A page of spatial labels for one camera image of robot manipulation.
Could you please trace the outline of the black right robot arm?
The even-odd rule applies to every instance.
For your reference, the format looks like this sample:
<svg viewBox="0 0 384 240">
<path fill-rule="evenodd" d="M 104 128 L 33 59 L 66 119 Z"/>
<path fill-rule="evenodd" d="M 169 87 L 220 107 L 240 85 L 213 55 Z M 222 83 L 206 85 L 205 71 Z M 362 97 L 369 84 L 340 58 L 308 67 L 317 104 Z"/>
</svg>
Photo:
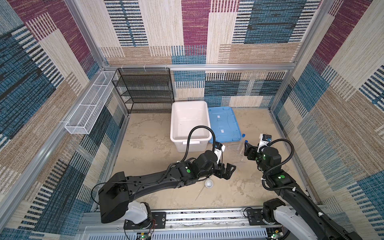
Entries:
<svg viewBox="0 0 384 240">
<path fill-rule="evenodd" d="M 299 240 L 360 240 L 356 232 L 348 232 L 313 202 L 300 188 L 297 182 L 282 169 L 293 157 L 295 148 L 289 140 L 284 140 L 291 147 L 289 156 L 282 160 L 269 135 L 262 135 L 257 146 L 244 143 L 244 156 L 257 163 L 263 173 L 263 188 L 275 192 L 278 197 L 264 202 L 263 220 L 267 224 L 279 223 Z"/>
</svg>

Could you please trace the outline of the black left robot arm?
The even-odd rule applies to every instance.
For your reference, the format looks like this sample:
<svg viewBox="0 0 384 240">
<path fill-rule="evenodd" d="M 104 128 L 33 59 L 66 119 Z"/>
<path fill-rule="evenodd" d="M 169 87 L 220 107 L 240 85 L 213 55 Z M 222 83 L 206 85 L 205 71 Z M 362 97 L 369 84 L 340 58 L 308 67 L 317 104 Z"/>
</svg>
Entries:
<svg viewBox="0 0 384 240">
<path fill-rule="evenodd" d="M 229 180 L 236 170 L 232 164 L 220 161 L 222 144 L 213 141 L 212 149 L 198 158 L 184 156 L 180 161 L 169 164 L 166 170 L 143 176 L 125 176 L 124 172 L 114 174 L 107 182 L 100 184 L 98 205 L 101 223 L 109 224 L 123 219 L 141 228 L 154 220 L 150 206 L 137 202 L 138 198 L 167 189 L 178 189 L 193 185 L 215 176 Z"/>
</svg>

